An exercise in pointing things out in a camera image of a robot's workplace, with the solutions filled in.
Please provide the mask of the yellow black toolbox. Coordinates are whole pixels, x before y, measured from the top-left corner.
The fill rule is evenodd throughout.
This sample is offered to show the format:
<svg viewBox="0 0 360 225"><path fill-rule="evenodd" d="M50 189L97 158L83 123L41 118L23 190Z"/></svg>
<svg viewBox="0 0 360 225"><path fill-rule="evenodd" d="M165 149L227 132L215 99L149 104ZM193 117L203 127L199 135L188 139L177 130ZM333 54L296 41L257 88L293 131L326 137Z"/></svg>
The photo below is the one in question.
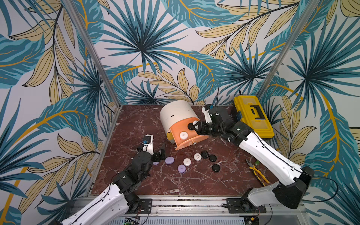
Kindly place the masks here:
<svg viewBox="0 0 360 225"><path fill-rule="evenodd" d="M247 124L262 139L271 139L275 136L273 128L256 96L236 96L233 102L238 121Z"/></svg>

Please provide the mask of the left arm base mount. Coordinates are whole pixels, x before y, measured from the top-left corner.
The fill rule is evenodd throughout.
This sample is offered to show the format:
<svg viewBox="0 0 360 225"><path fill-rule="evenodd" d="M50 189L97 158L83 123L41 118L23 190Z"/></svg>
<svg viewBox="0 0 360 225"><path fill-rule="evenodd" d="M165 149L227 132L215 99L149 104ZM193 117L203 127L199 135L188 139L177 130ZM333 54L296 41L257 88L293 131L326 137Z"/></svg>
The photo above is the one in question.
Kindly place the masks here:
<svg viewBox="0 0 360 225"><path fill-rule="evenodd" d="M140 198L134 206L130 206L126 215L128 214L150 214L152 212L152 202L151 198Z"/></svg>

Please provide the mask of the white round earphone case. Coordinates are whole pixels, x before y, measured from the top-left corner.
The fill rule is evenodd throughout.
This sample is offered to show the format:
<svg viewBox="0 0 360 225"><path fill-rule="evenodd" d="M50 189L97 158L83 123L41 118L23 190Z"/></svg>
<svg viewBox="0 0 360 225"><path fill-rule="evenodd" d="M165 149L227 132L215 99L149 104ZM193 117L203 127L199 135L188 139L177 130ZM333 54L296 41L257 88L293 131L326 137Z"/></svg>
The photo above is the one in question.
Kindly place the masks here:
<svg viewBox="0 0 360 225"><path fill-rule="evenodd" d="M186 166L186 167L189 167L191 165L191 159L190 158L185 158L183 160L183 164Z"/></svg>
<svg viewBox="0 0 360 225"><path fill-rule="evenodd" d="M202 156L201 156L201 154L200 153L196 153L196 154L194 154L194 160L196 160L196 161L200 161L202 159Z"/></svg>
<svg viewBox="0 0 360 225"><path fill-rule="evenodd" d="M188 133L185 132L185 131L182 131L180 134L179 134L179 137L181 140L187 140L188 139Z"/></svg>

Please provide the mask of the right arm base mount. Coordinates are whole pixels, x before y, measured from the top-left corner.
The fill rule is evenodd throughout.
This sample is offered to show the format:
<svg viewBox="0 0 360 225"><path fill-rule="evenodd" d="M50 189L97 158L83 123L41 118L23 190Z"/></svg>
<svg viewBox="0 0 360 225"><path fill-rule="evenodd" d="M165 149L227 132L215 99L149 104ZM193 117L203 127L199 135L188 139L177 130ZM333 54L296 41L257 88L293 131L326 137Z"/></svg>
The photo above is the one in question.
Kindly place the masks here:
<svg viewBox="0 0 360 225"><path fill-rule="evenodd" d="M242 198L227 198L226 203L222 204L222 207L227 208L230 214L253 213L257 215L267 212L264 206L256 207L248 200Z"/></svg>

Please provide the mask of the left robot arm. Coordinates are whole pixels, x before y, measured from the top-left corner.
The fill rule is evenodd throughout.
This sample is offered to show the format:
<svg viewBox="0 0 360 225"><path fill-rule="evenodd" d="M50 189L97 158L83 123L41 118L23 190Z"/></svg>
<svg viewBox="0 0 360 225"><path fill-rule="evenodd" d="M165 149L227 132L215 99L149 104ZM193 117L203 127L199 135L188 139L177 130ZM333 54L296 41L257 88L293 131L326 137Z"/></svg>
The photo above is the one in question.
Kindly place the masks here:
<svg viewBox="0 0 360 225"><path fill-rule="evenodd" d="M130 164L116 174L109 186L89 204L72 216L62 220L60 225L106 225L116 217L135 212L140 199L135 191L149 177L154 162L166 159L166 144L153 154L149 145L143 145Z"/></svg>

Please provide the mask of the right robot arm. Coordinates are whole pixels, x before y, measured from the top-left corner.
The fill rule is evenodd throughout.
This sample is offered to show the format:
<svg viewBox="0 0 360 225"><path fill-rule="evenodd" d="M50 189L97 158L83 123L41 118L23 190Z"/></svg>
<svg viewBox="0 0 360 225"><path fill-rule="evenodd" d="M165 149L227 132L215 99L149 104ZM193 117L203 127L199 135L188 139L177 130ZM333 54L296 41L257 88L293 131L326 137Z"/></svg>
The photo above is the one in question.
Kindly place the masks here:
<svg viewBox="0 0 360 225"><path fill-rule="evenodd" d="M297 209L314 175L308 166L301 167L268 145L250 126L233 122L226 113L210 112L206 121L189 123L188 127L201 136L221 137L251 154L268 168L277 182L260 188L249 188L241 198L243 207L282 204Z"/></svg>

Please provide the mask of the aluminium front rail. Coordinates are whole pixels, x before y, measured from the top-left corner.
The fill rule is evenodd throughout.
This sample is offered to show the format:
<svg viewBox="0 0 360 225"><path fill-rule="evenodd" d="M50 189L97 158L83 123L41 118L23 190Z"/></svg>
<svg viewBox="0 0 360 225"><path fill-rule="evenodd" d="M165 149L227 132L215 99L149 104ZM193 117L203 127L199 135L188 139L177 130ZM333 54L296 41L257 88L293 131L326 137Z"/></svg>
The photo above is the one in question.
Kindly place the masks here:
<svg viewBox="0 0 360 225"><path fill-rule="evenodd" d="M281 204L263 205L266 213L230 214L222 207L229 196L139 196L151 198L151 213L125 214L116 217L110 224L125 224L125 219L136 220L139 225L309 225L305 208L291 210ZM75 214L89 204L90 198L80 198L75 202L71 214Z"/></svg>

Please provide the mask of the yellow middle drawer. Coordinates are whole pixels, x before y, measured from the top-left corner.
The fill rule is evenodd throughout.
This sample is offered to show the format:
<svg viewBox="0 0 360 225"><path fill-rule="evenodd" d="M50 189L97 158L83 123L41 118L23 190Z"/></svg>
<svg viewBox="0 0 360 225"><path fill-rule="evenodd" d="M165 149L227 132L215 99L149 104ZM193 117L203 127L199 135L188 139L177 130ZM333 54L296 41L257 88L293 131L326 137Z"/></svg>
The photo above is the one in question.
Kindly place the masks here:
<svg viewBox="0 0 360 225"><path fill-rule="evenodd" d="M166 136L167 136L168 141L170 141L171 143L175 143L175 139L173 137L172 132L167 132Z"/></svg>

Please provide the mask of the yellow handled pliers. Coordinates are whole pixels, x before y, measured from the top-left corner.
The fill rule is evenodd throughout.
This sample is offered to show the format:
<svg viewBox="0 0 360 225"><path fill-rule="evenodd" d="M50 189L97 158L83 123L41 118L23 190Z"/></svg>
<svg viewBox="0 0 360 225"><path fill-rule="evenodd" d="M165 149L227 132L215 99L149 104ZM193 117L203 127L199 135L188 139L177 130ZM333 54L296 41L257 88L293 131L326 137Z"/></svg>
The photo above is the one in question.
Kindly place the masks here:
<svg viewBox="0 0 360 225"><path fill-rule="evenodd" d="M263 185L267 186L270 184L270 182L267 180L267 178L261 173L260 170L256 168L256 165L252 164L249 160L246 159L246 163L249 166L249 169L252 171L254 176L257 178L257 180Z"/></svg>

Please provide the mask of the purple earphone case middle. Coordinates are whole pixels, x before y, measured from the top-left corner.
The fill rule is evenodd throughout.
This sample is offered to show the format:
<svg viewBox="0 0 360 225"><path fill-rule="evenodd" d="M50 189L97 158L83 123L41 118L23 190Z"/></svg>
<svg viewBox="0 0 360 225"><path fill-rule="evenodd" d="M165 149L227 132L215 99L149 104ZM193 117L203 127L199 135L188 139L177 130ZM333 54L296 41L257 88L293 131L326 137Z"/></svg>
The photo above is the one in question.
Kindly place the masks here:
<svg viewBox="0 0 360 225"><path fill-rule="evenodd" d="M171 164L174 163L174 161L175 161L174 157L167 157L167 158L165 159L165 164L166 164L166 165L171 165Z"/></svg>

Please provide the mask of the white cylindrical drawer cabinet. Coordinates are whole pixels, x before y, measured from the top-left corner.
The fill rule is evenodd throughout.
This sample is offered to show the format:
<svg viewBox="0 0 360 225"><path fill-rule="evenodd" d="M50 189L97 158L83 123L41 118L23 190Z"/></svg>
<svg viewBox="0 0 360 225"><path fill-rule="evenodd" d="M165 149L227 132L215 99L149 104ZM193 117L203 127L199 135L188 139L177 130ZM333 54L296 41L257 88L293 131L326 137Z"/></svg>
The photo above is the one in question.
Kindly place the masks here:
<svg viewBox="0 0 360 225"><path fill-rule="evenodd" d="M169 128L176 122L191 117L198 118L190 104L185 100L176 100L165 105L161 109L159 117L166 134Z"/></svg>

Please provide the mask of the orange top drawer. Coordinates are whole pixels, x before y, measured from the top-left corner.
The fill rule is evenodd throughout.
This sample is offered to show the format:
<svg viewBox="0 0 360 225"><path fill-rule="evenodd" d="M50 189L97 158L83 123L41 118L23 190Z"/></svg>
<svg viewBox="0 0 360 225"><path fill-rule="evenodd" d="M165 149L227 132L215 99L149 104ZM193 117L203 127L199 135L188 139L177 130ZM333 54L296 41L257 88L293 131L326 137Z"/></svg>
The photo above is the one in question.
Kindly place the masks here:
<svg viewBox="0 0 360 225"><path fill-rule="evenodd" d="M188 124L193 123L193 121L200 121L200 120L197 117L191 117L191 118L176 122L169 128L168 132L172 132L172 135L175 139L175 144L176 144L175 150L176 151L179 151L179 150L189 147L191 145L195 145L195 144L209 138L209 136L201 136L201 135L198 135L194 130L188 129ZM187 140L180 139L179 134L182 131L185 131L188 133Z"/></svg>

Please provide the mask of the purple round earphone case lower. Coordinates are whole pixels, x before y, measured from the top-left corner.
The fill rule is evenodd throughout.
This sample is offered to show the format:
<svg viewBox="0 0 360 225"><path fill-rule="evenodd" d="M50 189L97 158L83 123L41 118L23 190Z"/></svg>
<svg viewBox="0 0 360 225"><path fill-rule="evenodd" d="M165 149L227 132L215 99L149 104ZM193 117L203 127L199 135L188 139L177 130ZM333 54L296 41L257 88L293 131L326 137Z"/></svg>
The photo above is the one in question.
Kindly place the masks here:
<svg viewBox="0 0 360 225"><path fill-rule="evenodd" d="M185 166L185 165L179 165L177 169L178 169L178 172L180 172L180 173L185 173L185 171L186 171L186 166Z"/></svg>

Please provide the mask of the black round earphone case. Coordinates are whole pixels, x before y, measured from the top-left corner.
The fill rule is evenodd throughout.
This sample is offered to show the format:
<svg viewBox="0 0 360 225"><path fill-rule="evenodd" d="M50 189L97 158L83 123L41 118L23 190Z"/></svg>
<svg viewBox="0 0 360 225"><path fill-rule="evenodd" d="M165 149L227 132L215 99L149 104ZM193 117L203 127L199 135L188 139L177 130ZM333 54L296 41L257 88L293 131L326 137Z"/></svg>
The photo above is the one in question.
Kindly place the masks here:
<svg viewBox="0 0 360 225"><path fill-rule="evenodd" d="M189 130L194 130L194 125L193 125L193 123L189 123L188 126L187 126L187 128L188 128Z"/></svg>
<svg viewBox="0 0 360 225"><path fill-rule="evenodd" d="M220 166L218 164L213 164L211 168L215 173L220 171Z"/></svg>
<svg viewBox="0 0 360 225"><path fill-rule="evenodd" d="M216 162L216 161L217 161L216 155L211 154L211 155L209 156L209 160L210 160L211 162Z"/></svg>

